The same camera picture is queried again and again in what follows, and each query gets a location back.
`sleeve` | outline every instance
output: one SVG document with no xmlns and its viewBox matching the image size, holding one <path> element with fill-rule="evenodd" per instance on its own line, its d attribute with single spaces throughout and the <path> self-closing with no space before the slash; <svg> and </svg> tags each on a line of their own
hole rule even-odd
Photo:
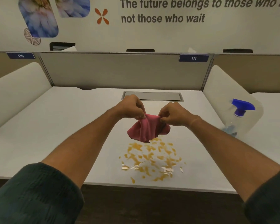
<svg viewBox="0 0 280 224">
<path fill-rule="evenodd" d="M 75 223 L 83 204 L 81 190 L 59 170 L 29 164 L 0 188 L 0 224 Z"/>
<path fill-rule="evenodd" d="M 252 224 L 280 224 L 280 172 L 250 196 L 244 211 Z"/>
</svg>

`person's left hand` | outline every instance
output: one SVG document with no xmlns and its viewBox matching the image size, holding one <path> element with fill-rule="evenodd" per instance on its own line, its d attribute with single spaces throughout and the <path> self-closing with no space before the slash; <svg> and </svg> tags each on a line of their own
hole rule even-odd
<svg viewBox="0 0 280 224">
<path fill-rule="evenodd" d="M 126 96 L 114 107 L 114 109 L 118 113 L 120 119 L 135 118 L 136 120 L 139 120 L 146 118 L 144 105 L 134 94 Z"/>
</svg>

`white desk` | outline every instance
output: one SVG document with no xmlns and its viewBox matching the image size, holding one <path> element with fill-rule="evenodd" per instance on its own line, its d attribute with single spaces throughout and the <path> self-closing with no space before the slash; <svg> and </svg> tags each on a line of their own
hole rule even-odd
<svg viewBox="0 0 280 224">
<path fill-rule="evenodd" d="M 280 164 L 280 93 L 253 96 L 262 103 L 264 114 L 242 140 Z"/>
<path fill-rule="evenodd" d="M 74 87 L 53 87 L 48 90 L 0 128 L 0 178 L 10 178 L 23 166 L 40 162 L 64 139 L 116 105 L 123 91 L 125 90 L 80 90 Z M 182 106 L 219 128 L 223 126 L 202 91 L 170 92 L 181 92 L 184 98 L 184 102 L 180 103 Z M 143 103 L 147 113 L 157 115 L 167 102 Z M 124 154 L 127 154 L 129 143 L 136 142 L 126 133 L 134 123 L 134 119 L 123 119 L 116 124 L 86 178 L 86 184 L 234 192 L 199 140 L 184 127 L 172 127 L 168 135 L 160 137 L 166 144 L 173 143 L 176 158 L 182 158 L 182 161 L 174 166 L 172 178 L 153 181 L 162 173 L 157 169 L 152 172 L 153 167 L 149 166 L 145 159 L 142 159 L 143 165 L 149 166 L 151 177 L 135 170 L 121 170 L 122 161 L 128 166 L 133 164 L 131 159 L 124 158 Z M 145 147 L 142 149 L 144 154 L 148 154 Z M 155 156 L 159 154 L 158 150 L 154 153 Z M 160 159 L 154 157 L 153 160 L 156 165 L 164 166 Z"/>
</svg>

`person's left arm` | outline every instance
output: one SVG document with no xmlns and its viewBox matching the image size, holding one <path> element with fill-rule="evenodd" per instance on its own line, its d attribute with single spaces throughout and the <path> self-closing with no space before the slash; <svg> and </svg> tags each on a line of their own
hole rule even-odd
<svg viewBox="0 0 280 224">
<path fill-rule="evenodd" d="M 145 118 L 135 95 L 68 137 L 42 162 L 16 173 L 0 188 L 0 223 L 74 223 L 84 203 L 80 188 L 122 118 Z"/>
</svg>

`pink cloth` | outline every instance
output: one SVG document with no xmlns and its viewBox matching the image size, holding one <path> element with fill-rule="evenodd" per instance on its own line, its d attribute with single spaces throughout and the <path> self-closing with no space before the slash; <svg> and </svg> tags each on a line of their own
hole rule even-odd
<svg viewBox="0 0 280 224">
<path fill-rule="evenodd" d="M 159 116 L 145 114 L 146 118 L 136 122 L 128 131 L 127 134 L 131 139 L 149 142 L 159 136 L 159 134 L 168 134 L 170 126 L 160 122 Z"/>
</svg>

